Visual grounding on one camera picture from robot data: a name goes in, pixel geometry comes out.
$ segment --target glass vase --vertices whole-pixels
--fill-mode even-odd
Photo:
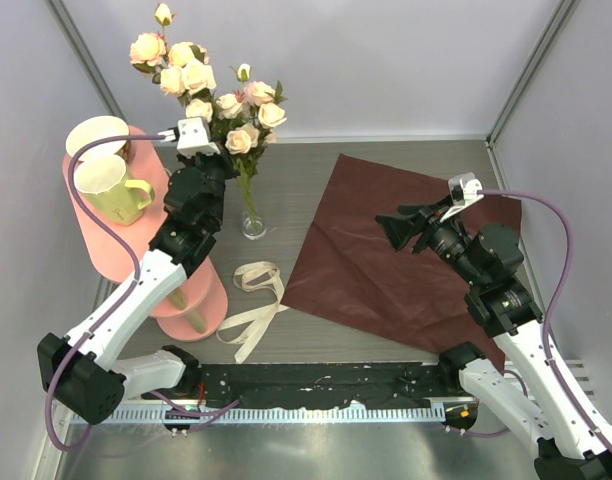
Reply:
[[[237,185],[244,199],[244,211],[242,212],[242,233],[249,240],[259,240],[266,235],[266,224],[259,215],[253,188],[251,183],[252,177],[242,172],[237,177]]]

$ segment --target pink tray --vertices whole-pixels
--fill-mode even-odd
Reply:
[[[130,132],[143,133],[139,128],[130,127]],[[71,157],[66,155],[62,164],[62,173],[67,181],[68,163]],[[168,190],[168,175],[149,141],[131,142],[128,159],[129,168],[135,178],[149,182],[155,190],[155,201],[146,208],[144,216],[132,225],[118,225],[102,221],[122,237],[141,258],[148,250],[148,242],[166,219],[164,195]],[[84,199],[84,203],[95,211]],[[115,283],[123,282],[132,272],[133,264],[124,249],[107,233],[99,228],[73,201],[73,208],[88,248],[88,254],[97,271]],[[207,337],[217,330],[226,317],[228,299],[226,291],[210,258],[180,287],[188,300],[185,310],[177,310],[168,299],[162,301],[153,316],[164,332],[176,340],[195,341]],[[208,330],[199,333],[186,321],[184,314],[197,309],[208,323]]]

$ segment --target brown napkin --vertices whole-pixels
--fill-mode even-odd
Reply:
[[[466,311],[466,283],[430,249],[395,252],[375,222],[446,195],[446,180],[340,155],[282,304],[434,353],[470,341],[503,368],[503,352]],[[471,234],[495,222],[519,230],[521,202],[487,197],[462,218]]]

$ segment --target white wall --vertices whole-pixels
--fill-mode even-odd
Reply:
[[[576,258],[555,321],[612,420],[612,0],[582,1],[499,143],[510,188],[550,196],[570,217]],[[558,280],[564,235],[526,205],[522,234],[540,290]]]
[[[128,120],[174,124],[173,98],[133,71],[131,42],[155,1],[65,0]],[[170,0],[172,42],[206,46],[218,88],[229,66],[285,86],[283,137],[489,132],[558,0]]]
[[[61,163],[70,128],[102,113],[44,3],[0,3],[0,479],[29,478],[45,431],[37,343],[92,308]]]

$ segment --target cup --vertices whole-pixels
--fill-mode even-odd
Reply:
[[[134,179],[118,155],[95,157],[80,164],[75,170],[75,188],[104,218],[120,225],[135,223],[155,200],[153,187],[145,180]]]
[[[116,135],[128,135],[130,129],[128,124],[121,118],[111,115],[89,118],[71,130],[66,138],[66,152],[71,157],[84,145],[100,140],[102,138],[114,137]],[[87,150],[79,160],[86,162],[91,158],[108,155],[119,155],[128,161],[130,153],[130,142],[116,141],[97,145]]]

